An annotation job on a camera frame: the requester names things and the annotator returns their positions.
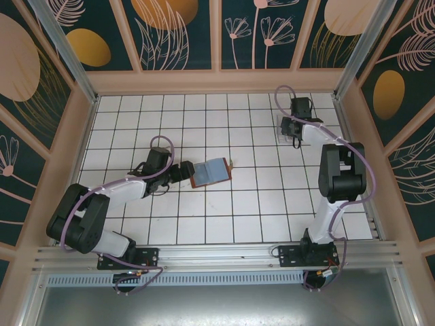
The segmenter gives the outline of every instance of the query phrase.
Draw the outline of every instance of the leaf illustration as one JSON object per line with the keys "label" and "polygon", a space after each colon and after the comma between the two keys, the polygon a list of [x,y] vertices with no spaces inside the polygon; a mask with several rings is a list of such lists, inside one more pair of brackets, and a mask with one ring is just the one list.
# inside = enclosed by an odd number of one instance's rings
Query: leaf illustration
{"label": "leaf illustration", "polygon": [[435,128],[433,128],[422,140],[400,147],[393,152],[393,159],[390,160],[393,169],[402,168],[405,164],[414,162],[418,156],[435,146]]}
{"label": "leaf illustration", "polygon": [[395,150],[390,162],[407,204],[435,201],[435,128],[420,141]]}
{"label": "leaf illustration", "polygon": [[408,37],[394,56],[402,70],[423,71],[435,58],[435,34]]}
{"label": "leaf illustration", "polygon": [[84,13],[83,0],[46,0],[57,23],[71,27]]}
{"label": "leaf illustration", "polygon": [[432,34],[435,31],[435,0],[419,0],[411,26],[421,36]]}
{"label": "leaf illustration", "polygon": [[189,58],[189,39],[186,24],[178,12],[166,2],[164,11],[157,0],[147,4],[138,0],[139,10],[149,24],[136,20],[142,35],[141,63],[146,70],[181,70]]}
{"label": "leaf illustration", "polygon": [[150,37],[149,27],[147,24],[144,27],[136,18],[135,20],[142,36],[142,49],[139,59],[146,70],[153,70],[156,64],[156,51]]}
{"label": "leaf illustration", "polygon": [[172,10],[169,13],[169,17],[171,17],[171,21],[174,22],[176,27],[170,32],[170,39],[172,42],[168,50],[168,63],[166,66],[162,67],[162,70],[173,70],[180,64],[183,65],[181,68],[181,70],[183,70],[189,59],[188,32],[180,14],[177,12],[176,15],[174,15]]}

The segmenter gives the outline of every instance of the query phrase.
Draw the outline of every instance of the metal plate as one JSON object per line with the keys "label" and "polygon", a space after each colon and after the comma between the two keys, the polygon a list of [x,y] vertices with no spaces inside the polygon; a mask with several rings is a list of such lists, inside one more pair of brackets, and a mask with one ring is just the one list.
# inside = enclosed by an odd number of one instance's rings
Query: metal plate
{"label": "metal plate", "polygon": [[[158,248],[137,248],[136,256],[131,262],[134,265],[142,266],[157,266],[158,263]],[[138,268],[130,268],[125,265],[114,262],[107,257],[99,257],[98,270],[138,270]]]}
{"label": "metal plate", "polygon": [[[281,267],[307,267],[307,266],[325,266],[330,265],[327,259],[321,258],[307,263],[302,258],[300,252],[300,246],[279,246],[278,247],[279,265]],[[336,265],[340,264],[338,259],[337,249],[335,246],[331,246],[331,249],[326,253],[326,257],[329,257]]]}
{"label": "metal plate", "polygon": [[[120,287],[143,285],[154,273],[142,275],[120,283]],[[203,272],[161,274],[151,287],[202,286],[202,285],[273,285],[300,284],[303,281],[302,270],[278,270],[264,272]],[[113,287],[113,274],[52,274],[47,287]]]}

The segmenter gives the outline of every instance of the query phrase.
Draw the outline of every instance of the aluminum frame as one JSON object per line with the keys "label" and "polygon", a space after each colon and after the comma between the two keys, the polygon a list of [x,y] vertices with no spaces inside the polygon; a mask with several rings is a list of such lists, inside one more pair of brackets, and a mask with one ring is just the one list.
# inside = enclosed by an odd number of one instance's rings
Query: aluminum frame
{"label": "aluminum frame", "polygon": [[[339,101],[334,100],[339,118],[344,127],[344,135],[351,139],[345,111]],[[90,115],[87,132],[94,119]],[[84,136],[82,149],[87,144]],[[75,170],[80,169],[81,161],[78,160]],[[383,238],[381,224],[376,212],[372,214],[375,223]],[[278,245],[297,245],[298,242],[276,244],[217,244],[217,245],[190,245],[190,246],[155,246],[160,249],[159,266],[165,273],[174,275],[191,273],[214,272],[274,272],[283,270],[301,270],[301,268],[281,268],[279,260],[271,255],[272,249]],[[337,242],[339,255],[343,255],[342,242]],[[402,260],[395,241],[380,240],[349,240],[347,241],[347,260],[345,269],[386,268],[388,271],[392,295],[400,310],[403,325],[421,325],[421,317],[409,286],[401,268]],[[304,270],[318,270],[318,267],[304,268]],[[81,253],[68,253],[60,247],[41,247],[33,262],[33,281],[29,289],[29,300],[20,311],[20,323],[16,326],[35,325],[41,309],[42,300],[46,291],[48,280],[53,274],[86,274],[103,275],[107,271],[97,270],[97,256],[95,254],[83,255]]]}
{"label": "aluminum frame", "polygon": [[[332,102],[336,108],[340,125],[343,129],[343,136],[350,141],[355,141],[355,137],[349,128],[349,120],[346,115],[345,108],[337,96],[333,96]],[[370,193],[370,186],[367,185],[367,190],[362,197],[367,197]],[[366,212],[373,216],[374,223],[376,225],[379,238],[386,239],[385,231],[383,230],[379,213],[372,202],[364,203]],[[396,266],[386,268],[389,284],[392,290],[392,295],[396,301],[400,319],[403,325],[406,326],[421,326],[423,325],[421,313],[415,301],[413,292],[411,291],[408,278],[403,268],[397,268]]]}
{"label": "aluminum frame", "polygon": [[396,2],[397,0],[382,0],[379,2],[337,83],[335,94],[338,99],[346,94],[362,63],[381,34],[389,15],[393,12]]}

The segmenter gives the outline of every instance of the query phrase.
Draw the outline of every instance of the black mounting bracket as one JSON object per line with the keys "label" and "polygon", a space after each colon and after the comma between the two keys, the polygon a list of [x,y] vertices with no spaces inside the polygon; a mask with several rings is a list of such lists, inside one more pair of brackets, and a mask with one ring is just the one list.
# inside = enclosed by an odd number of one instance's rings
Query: black mounting bracket
{"label": "black mounting bracket", "polygon": [[[126,261],[133,265],[157,266],[158,248],[136,248],[134,255]],[[140,268],[127,267],[105,256],[99,256],[97,270],[139,270]]]}
{"label": "black mounting bracket", "polygon": [[300,244],[279,246],[277,249],[281,267],[328,267],[330,265],[328,259],[331,259],[337,266],[340,264],[334,243],[312,243],[308,229],[305,230],[304,236],[300,239]]}

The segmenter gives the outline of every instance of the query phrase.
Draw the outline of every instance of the orange circle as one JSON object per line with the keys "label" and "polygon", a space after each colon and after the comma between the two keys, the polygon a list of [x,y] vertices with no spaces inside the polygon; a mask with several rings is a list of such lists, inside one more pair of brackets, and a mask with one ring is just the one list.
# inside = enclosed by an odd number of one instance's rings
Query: orange circle
{"label": "orange circle", "polygon": [[155,29],[176,29],[178,27],[176,13],[187,25],[194,20],[198,12],[198,0],[131,0],[131,4],[139,17]]}
{"label": "orange circle", "polygon": [[405,95],[401,74],[387,70],[379,76],[373,91],[373,108],[382,120],[391,119],[399,110]]}

